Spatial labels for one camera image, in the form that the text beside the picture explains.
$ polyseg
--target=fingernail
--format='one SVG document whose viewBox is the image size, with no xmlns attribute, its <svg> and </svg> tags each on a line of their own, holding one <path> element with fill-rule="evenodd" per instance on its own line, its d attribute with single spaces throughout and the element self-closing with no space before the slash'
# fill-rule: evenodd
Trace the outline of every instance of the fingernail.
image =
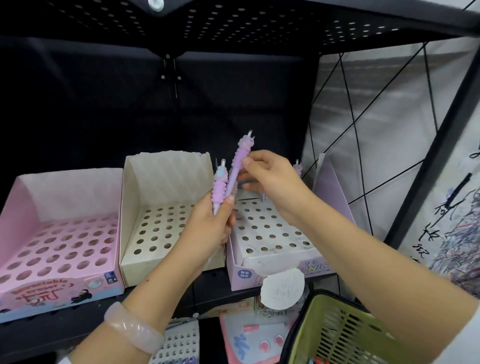
<svg viewBox="0 0 480 364">
<path fill-rule="evenodd" d="M 227 198 L 224 200 L 224 202 L 226 202 L 227 204 L 231 204 L 233 205 L 235 203 L 235 197 L 233 197 L 233 195 L 229 195 L 227 196 Z"/>
<path fill-rule="evenodd" d="M 252 162 L 252 158 L 250 157 L 244 157 L 242 158 L 241 162 L 243 164 L 244 167 L 247 167 L 251 162 Z"/>
</svg>

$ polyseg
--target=white sleeve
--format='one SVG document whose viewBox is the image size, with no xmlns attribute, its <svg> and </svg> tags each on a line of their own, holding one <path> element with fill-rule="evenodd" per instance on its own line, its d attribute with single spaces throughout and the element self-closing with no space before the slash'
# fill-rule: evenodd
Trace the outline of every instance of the white sleeve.
<svg viewBox="0 0 480 364">
<path fill-rule="evenodd" d="M 64 357 L 62 360 L 58 362 L 58 364 L 72 364 L 68 356 Z"/>
<path fill-rule="evenodd" d="M 480 305 L 470 321 L 432 364 L 477 364 L 480 358 L 479 338 Z"/>
</svg>

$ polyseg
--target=white wall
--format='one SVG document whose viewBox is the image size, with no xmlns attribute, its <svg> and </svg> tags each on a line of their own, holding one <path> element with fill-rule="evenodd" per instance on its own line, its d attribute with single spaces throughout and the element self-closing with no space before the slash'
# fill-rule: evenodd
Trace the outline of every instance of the white wall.
<svg viewBox="0 0 480 364">
<path fill-rule="evenodd" d="M 470 0 L 436 0 L 463 8 Z M 480 11 L 480 0 L 469 9 Z M 479 46 L 478 39 L 460 38 L 431 42 L 427 58 L 437 123 L 440 126 L 456 91 Z M 421 48 L 422 44 L 345 53 L 342 62 L 354 117 L 358 117 L 381 89 Z M 320 59 L 315 94 L 338 61 L 338 55 Z M 310 123 L 313 147 L 318 157 L 352 124 L 347 89 L 340 64 L 315 101 Z M 432 104 L 423 51 L 381 93 L 355 123 L 358 132 L 365 191 L 377 187 L 421 161 L 435 137 Z M 363 194 L 355 130 L 351 127 L 328 150 L 347 200 Z M 313 164 L 314 155 L 307 131 L 302 156 L 303 170 Z M 392 222 L 420 168 L 420 164 L 391 182 L 350 204 L 357 225 L 380 240 Z M 311 184 L 315 167 L 305 177 Z"/>
</svg>

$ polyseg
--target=hand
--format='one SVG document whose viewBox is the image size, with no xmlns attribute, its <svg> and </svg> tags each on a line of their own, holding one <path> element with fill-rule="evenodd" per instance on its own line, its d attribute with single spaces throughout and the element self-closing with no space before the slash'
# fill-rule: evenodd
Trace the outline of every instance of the hand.
<svg viewBox="0 0 480 364">
<path fill-rule="evenodd" d="M 302 206 L 316 198 L 298 177 L 288 159 L 268 150 L 251 152 L 242 159 L 244 168 L 238 181 L 257 180 L 243 185 L 245 190 L 265 193 L 280 215 L 299 227 Z"/>
<path fill-rule="evenodd" d="M 217 247 L 227 242 L 232 232 L 231 226 L 235 225 L 235 215 L 232 214 L 234 204 L 235 198 L 232 195 L 228 196 L 220 205 L 217 215 L 214 216 L 212 191 L 207 192 L 195 204 L 182 235 L 171 253 L 178 254 L 177 256 L 181 256 L 185 263 L 191 265 L 196 277 L 200 275 L 208 258 Z"/>
</svg>

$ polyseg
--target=black cartoon character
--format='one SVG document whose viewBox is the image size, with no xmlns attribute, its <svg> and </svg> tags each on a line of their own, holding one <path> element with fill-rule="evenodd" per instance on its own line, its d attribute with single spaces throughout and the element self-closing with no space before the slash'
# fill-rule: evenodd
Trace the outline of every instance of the black cartoon character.
<svg viewBox="0 0 480 364">
<path fill-rule="evenodd" d="M 88 290 L 81 290 L 77 297 L 72 297 L 72 303 L 80 303 L 81 301 L 92 298 L 93 295 Z"/>
</svg>

